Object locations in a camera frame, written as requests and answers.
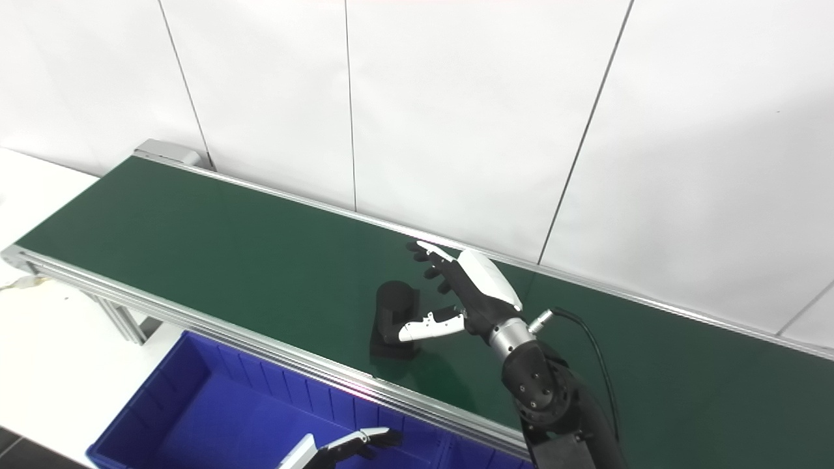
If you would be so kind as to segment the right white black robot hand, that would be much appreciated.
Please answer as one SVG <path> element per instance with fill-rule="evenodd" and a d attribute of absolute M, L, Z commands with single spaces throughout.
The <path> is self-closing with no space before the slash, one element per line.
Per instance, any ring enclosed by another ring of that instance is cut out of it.
<path fill-rule="evenodd" d="M 473 249 L 457 257 L 423 240 L 408 243 L 415 261 L 429 263 L 425 278 L 443 278 L 442 294 L 453 292 L 461 309 L 447 307 L 430 311 L 419 321 L 398 324 L 385 338 L 399 343 L 421 341 L 468 332 L 479 336 L 500 353 L 512 351 L 532 338 L 521 318 L 521 300 L 491 259 Z"/>

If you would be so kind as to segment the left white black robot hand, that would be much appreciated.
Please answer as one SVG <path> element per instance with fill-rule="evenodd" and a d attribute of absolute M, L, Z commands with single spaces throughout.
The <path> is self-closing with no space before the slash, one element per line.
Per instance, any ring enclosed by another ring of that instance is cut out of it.
<path fill-rule="evenodd" d="M 305 434 L 280 461 L 278 468 L 334 468 L 354 456 L 375 459 L 373 448 L 400 446 L 401 431 L 388 427 L 361 428 L 330 443 L 317 446 L 313 434 Z"/>

